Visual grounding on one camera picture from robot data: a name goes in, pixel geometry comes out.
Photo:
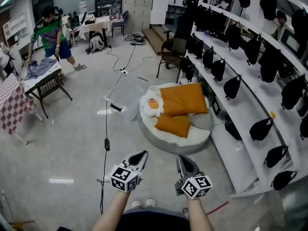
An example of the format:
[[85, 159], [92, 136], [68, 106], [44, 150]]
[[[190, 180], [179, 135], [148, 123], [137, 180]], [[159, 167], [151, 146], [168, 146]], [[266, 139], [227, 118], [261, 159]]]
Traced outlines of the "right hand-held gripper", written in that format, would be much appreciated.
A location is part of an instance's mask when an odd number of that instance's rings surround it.
[[185, 195], [190, 199], [205, 196], [213, 187], [209, 176], [200, 172], [198, 165], [184, 155], [176, 158], [177, 173], [181, 178], [175, 183], [176, 195]]

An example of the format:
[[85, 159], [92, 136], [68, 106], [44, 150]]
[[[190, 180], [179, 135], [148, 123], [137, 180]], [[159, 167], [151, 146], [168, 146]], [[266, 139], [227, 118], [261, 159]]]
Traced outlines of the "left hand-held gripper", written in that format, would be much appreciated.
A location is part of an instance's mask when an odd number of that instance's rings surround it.
[[130, 153], [122, 160], [123, 164], [114, 165], [110, 172], [111, 185], [125, 193], [135, 189], [142, 181], [142, 171], [148, 159], [146, 150]]

